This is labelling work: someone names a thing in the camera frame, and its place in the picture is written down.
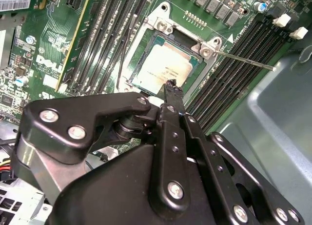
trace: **screw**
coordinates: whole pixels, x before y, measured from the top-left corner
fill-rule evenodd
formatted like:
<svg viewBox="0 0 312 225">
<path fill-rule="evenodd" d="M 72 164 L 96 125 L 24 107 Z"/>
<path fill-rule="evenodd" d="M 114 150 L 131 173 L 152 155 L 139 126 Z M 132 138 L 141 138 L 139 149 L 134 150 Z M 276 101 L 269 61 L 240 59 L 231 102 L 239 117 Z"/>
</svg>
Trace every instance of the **screw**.
<svg viewBox="0 0 312 225">
<path fill-rule="evenodd" d="M 296 215 L 295 212 L 293 212 L 291 209 L 288 210 L 288 213 L 290 214 L 290 216 L 298 223 L 299 222 L 299 218 Z"/>
<path fill-rule="evenodd" d="M 219 135 L 216 135 L 216 136 L 215 136 L 215 138 L 216 138 L 218 141 L 220 141 L 220 142 L 222 142 L 222 141 L 223 141 L 222 137 L 221 137 L 221 136 L 219 136 Z"/>
<path fill-rule="evenodd" d="M 288 221 L 288 218 L 287 218 L 287 214 L 281 209 L 281 208 L 277 208 L 276 209 L 276 212 L 278 214 L 278 216 L 285 222 Z"/>
<path fill-rule="evenodd" d="M 167 24 L 160 21 L 159 23 L 157 23 L 157 29 L 159 31 L 165 31 L 167 29 Z"/>
<path fill-rule="evenodd" d="M 86 132 L 80 126 L 72 126 L 68 129 L 68 135 L 75 140 L 81 140 L 86 136 Z"/>
<path fill-rule="evenodd" d="M 202 53 L 203 57 L 205 57 L 205 58 L 210 56 L 210 54 L 211 54 L 209 49 L 204 49 L 201 53 Z"/>
<path fill-rule="evenodd" d="M 140 102 L 141 104 L 146 104 L 146 100 L 144 100 L 142 97 L 139 97 L 137 101 Z"/>
<path fill-rule="evenodd" d="M 246 211 L 241 206 L 234 205 L 233 210 L 238 220 L 240 220 L 242 223 L 246 223 L 248 221 Z"/>
<path fill-rule="evenodd" d="M 196 122 L 195 118 L 193 118 L 192 116 L 189 116 L 189 120 L 190 120 L 191 122 L 193 122 L 193 123 Z"/>
<path fill-rule="evenodd" d="M 175 152 L 175 153 L 177 153 L 177 152 L 179 151 L 179 148 L 176 147 L 176 146 L 173 146 L 173 147 L 172 147 L 172 151 Z"/>
<path fill-rule="evenodd" d="M 171 112 L 175 112 L 175 108 L 173 108 L 171 105 L 167 106 L 167 109 L 169 109 Z"/>
<path fill-rule="evenodd" d="M 175 182 L 168 183 L 168 191 L 169 194 L 177 200 L 180 200 L 183 197 L 183 189 Z"/>
<path fill-rule="evenodd" d="M 54 123 L 59 119 L 59 115 L 52 110 L 43 110 L 40 112 L 39 117 L 47 123 Z"/>
</svg>

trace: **motherboard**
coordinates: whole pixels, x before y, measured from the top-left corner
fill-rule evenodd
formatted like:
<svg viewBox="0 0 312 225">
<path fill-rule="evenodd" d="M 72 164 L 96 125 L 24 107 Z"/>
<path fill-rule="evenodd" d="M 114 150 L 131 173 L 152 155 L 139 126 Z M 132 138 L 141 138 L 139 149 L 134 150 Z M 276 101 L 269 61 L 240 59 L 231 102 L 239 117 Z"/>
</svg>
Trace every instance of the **motherboard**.
<svg viewBox="0 0 312 225">
<path fill-rule="evenodd" d="M 19 123 L 40 99 L 154 96 L 176 79 L 187 112 L 213 131 L 268 72 L 249 61 L 274 66 L 306 34 L 311 8 L 310 0 L 0 0 L 0 25 L 25 13 L 0 32 L 0 115 Z"/>
</svg>

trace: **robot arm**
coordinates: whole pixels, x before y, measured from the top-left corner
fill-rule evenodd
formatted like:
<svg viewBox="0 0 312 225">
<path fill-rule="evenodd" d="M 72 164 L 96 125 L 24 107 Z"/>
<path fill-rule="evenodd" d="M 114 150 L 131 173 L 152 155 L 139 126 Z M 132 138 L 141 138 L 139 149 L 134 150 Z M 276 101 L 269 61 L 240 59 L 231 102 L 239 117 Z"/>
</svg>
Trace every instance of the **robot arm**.
<svg viewBox="0 0 312 225">
<path fill-rule="evenodd" d="M 304 224 L 298 211 L 219 133 L 205 136 L 168 81 L 157 107 L 139 93 L 32 102 L 12 166 L 54 206 L 46 224 Z M 86 173 L 85 158 L 141 145 Z"/>
</svg>

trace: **yellow wire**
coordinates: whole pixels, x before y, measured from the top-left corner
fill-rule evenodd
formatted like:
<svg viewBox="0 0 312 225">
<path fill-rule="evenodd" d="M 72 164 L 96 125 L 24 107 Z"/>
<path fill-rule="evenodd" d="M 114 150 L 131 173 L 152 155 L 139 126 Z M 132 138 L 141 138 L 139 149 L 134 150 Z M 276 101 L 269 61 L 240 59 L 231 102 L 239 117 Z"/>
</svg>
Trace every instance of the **yellow wire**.
<svg viewBox="0 0 312 225">
<path fill-rule="evenodd" d="M 3 165 L 5 165 L 5 164 L 8 164 L 8 163 L 10 163 L 10 162 L 11 162 L 11 160 L 7 160 L 7 161 L 5 161 L 5 162 L 2 162 L 2 163 L 0 163 L 0 167 L 3 166 Z"/>
</svg>

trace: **red wire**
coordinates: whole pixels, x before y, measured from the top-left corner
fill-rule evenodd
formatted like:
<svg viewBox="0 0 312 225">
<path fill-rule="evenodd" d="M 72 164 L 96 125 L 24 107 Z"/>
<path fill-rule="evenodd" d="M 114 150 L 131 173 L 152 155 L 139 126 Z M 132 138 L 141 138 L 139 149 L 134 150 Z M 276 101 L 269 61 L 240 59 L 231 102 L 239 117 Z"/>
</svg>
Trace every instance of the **red wire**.
<svg viewBox="0 0 312 225">
<path fill-rule="evenodd" d="M 10 170 L 11 167 L 10 166 L 3 166 L 3 167 L 0 167 L 0 171 L 2 170 Z"/>
</svg>

